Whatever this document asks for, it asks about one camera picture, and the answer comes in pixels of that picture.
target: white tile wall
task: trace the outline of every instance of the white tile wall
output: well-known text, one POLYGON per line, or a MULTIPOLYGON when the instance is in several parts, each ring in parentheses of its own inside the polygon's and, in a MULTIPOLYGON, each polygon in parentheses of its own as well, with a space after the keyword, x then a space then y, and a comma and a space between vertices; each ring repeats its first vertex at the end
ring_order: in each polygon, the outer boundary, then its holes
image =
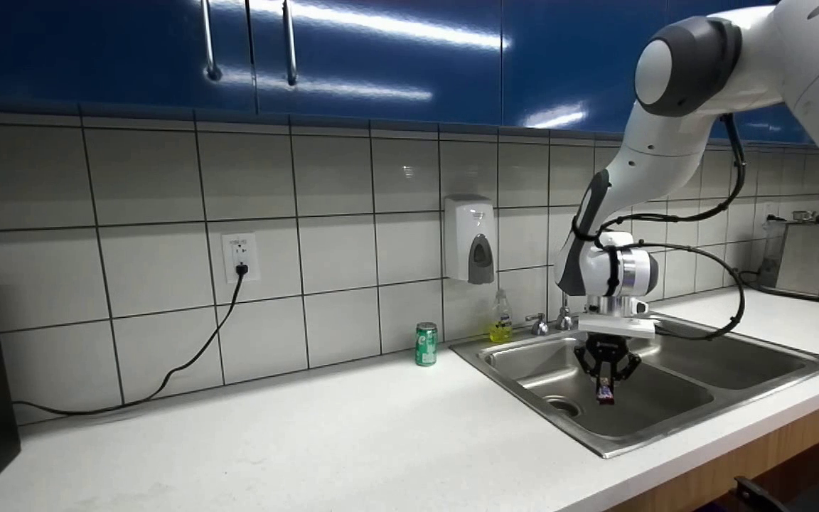
POLYGON ((383 354, 409 350, 415 346, 417 323, 440 326, 440 283, 382 287, 383 354))
POLYGON ((95 232, 0 233, 0 330, 107 319, 95 232))
POLYGON ((439 213, 378 218, 378 283, 440 279, 439 213))
POLYGON ((308 294, 375 286, 372 218, 304 219, 299 238, 308 294))
MULTIPOLYGON (((8 358, 8 374, 53 407, 110 405, 120 385, 139 400, 206 343, 234 290, 225 233, 257 233, 260 283, 243 287, 223 343, 171 393, 407 350, 417 323, 439 323, 447 343, 479 338, 497 319, 497 290, 518 323, 558 317, 561 243, 587 182, 618 155, 612 139, 548 135, 15 114, 0 118, 0 135, 0 323, 29 350, 8 358), (497 203, 491 286, 440 283, 450 195, 497 203), (72 366, 48 370, 45 354, 72 366), (78 397, 52 388, 89 374, 92 391, 78 397)), ((625 228, 695 240, 757 270, 767 210, 819 210, 819 155, 749 149, 749 159, 753 188, 729 218, 625 228)), ((638 210, 692 213, 723 201, 729 182, 730 155, 713 146, 683 191, 638 210)), ((658 260, 652 300, 729 286, 703 260, 658 260)))
POLYGON ((117 317, 213 306, 206 225, 105 228, 102 260, 117 317))
POLYGON ((294 218, 288 137, 198 135, 208 219, 294 218))
POLYGON ((294 144, 301 218, 372 213, 368 139, 295 137, 294 144))
POLYGON ((0 125, 0 228, 95 225, 78 129, 0 125))
POLYGON ((223 366, 228 385, 308 370, 301 300, 238 306, 223 327, 223 366))
POLYGON ((501 146, 501 209, 545 205, 548 203, 548 146, 501 146))
POLYGON ((592 146, 551 146, 551 205, 580 205, 584 191, 597 171, 592 146))
POLYGON ((507 317, 516 326, 523 326, 525 319, 538 313, 548 313, 548 269, 533 269, 533 270, 510 270, 501 274, 501 294, 507 302, 507 317))
POLYGON ((548 266, 545 209, 501 210, 497 213, 497 266, 507 269, 538 269, 548 266))
POLYGON ((375 290, 348 290, 304 300, 311 367, 370 358, 378 354, 375 290))
MULTIPOLYGON (((125 400, 139 401, 150 397, 169 370, 184 366, 191 357, 198 354, 213 327, 213 309, 120 319, 117 346, 125 400)), ((206 357, 184 374, 176 374, 160 397, 176 397, 220 385, 220 346, 213 343, 206 357)))
POLYGON ((107 323, 5 333, 8 388, 16 401, 58 411, 123 405, 113 336, 107 323))
POLYGON ((237 290, 237 270, 228 269, 223 243, 238 233, 260 240, 260 269, 250 270, 260 283, 243 283, 238 302, 301 294, 295 219, 211 222, 208 232, 217 306, 228 306, 237 290))
POLYGON ((439 210, 439 144, 372 139, 375 209, 439 210))
POLYGON ((440 144, 440 198, 497 198, 497 149, 486 144, 440 144))
POLYGON ((102 225, 201 219, 194 135, 89 132, 102 225))

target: power outlet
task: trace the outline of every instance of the power outlet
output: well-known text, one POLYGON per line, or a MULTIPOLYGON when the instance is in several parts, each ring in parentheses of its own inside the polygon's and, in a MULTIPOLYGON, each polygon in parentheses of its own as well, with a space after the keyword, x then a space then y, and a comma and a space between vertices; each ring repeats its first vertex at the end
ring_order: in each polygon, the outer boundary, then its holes
POLYGON ((237 286, 237 269, 248 266, 248 274, 243 283, 260 283, 260 238, 257 233, 228 233, 223 238, 225 250, 225 270, 228 283, 237 286))

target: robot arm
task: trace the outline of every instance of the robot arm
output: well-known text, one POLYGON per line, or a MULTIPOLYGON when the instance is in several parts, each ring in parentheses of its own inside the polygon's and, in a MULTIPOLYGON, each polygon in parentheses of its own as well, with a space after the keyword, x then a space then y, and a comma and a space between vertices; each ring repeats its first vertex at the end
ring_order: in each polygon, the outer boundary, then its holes
POLYGON ((589 182, 554 274, 567 297, 601 302, 580 330, 602 338, 658 333, 639 297, 661 274, 652 255, 628 249, 634 238, 601 233, 602 222, 685 185, 717 118, 787 102, 819 146, 819 0, 675 24, 646 46, 634 82, 624 149, 589 182))

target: stainless steel sink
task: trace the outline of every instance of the stainless steel sink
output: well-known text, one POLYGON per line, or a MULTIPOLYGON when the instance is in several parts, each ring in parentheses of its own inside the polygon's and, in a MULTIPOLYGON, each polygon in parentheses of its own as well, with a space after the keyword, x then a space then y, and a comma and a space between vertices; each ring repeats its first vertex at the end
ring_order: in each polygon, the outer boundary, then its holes
MULTIPOLYGON (((675 319, 663 326, 675 333, 703 333, 675 319)), ((618 401, 608 407, 597 401, 592 377, 578 366, 574 348, 584 338, 584 333, 551 333, 510 346, 466 346, 457 354, 602 459, 819 374, 816 354, 749 336, 717 343, 663 336, 658 346, 631 346, 643 366, 618 385, 618 401)))

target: electrical cord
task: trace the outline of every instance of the electrical cord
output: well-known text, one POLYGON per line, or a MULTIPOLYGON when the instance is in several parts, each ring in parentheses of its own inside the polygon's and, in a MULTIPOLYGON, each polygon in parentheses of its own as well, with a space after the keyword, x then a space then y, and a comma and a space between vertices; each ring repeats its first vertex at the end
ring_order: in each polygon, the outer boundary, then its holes
POLYGON ((52 415, 65 415, 65 420, 78 420, 78 415, 105 415, 105 414, 117 414, 117 411, 130 411, 130 407, 139 407, 139 405, 147 405, 153 401, 176 374, 188 370, 191 366, 197 366, 208 348, 217 343, 220 330, 228 326, 228 319, 234 317, 237 306, 238 306, 238 290, 243 290, 243 279, 248 274, 248 266, 237 266, 237 290, 234 290, 234 300, 231 300, 231 309, 228 313, 223 317, 223 323, 213 327, 213 333, 208 336, 208 343, 179 367, 169 370, 160 383, 160 388, 146 397, 146 400, 137 400, 137 401, 125 401, 125 405, 117 405, 117 407, 102 407, 102 411, 58 411, 58 407, 42 407, 42 405, 34 405, 34 401, 11 401, 16 407, 31 407, 31 411, 42 411, 42 414, 52 414, 52 415))
POLYGON ((743 195, 743 188, 746 188, 749 164, 746 164, 746 149, 743 149, 743 144, 740 144, 733 118, 730 118, 730 114, 723 114, 719 121, 723 121, 723 125, 726 125, 729 146, 730 146, 730 158, 733 158, 733 188, 730 188, 730 195, 729 195, 719 205, 713 205, 713 209, 707 209, 707 210, 699 210, 699 213, 695 213, 695 218, 668 218, 668 213, 628 213, 628 218, 615 218, 615 219, 602 222, 595 238, 578 232, 578 218, 574 218, 574 238, 578 238, 578 240, 587 240, 587 243, 595 243, 595 245, 597 245, 601 250, 607 250, 607 255, 608 255, 608 250, 631 250, 631 249, 683 250, 683 255, 698 255, 698 256, 706 256, 706 260, 717 262, 717 266, 730 277, 730 283, 733 283, 733 287, 737 287, 737 294, 740 294, 740 306, 737 306, 737 313, 729 319, 729 326, 723 326, 719 330, 706 333, 706 336, 675 333, 675 330, 663 330, 663 327, 661 327, 663 336, 678 336, 678 338, 685 338, 685 343, 713 343, 713 338, 730 333, 730 330, 743 323, 743 317, 746 317, 746 283, 740 279, 740 274, 737 274, 730 266, 726 266, 723 260, 717 260, 713 255, 706 255, 706 250, 699 250, 699 249, 663 245, 663 243, 646 243, 646 240, 638 240, 634 245, 607 249, 607 245, 601 243, 601 238, 602 238, 612 225, 624 225, 624 222, 671 222, 671 225, 675 225, 675 222, 703 222, 703 219, 712 219, 712 218, 729 210, 729 205, 730 205, 730 203, 743 195))

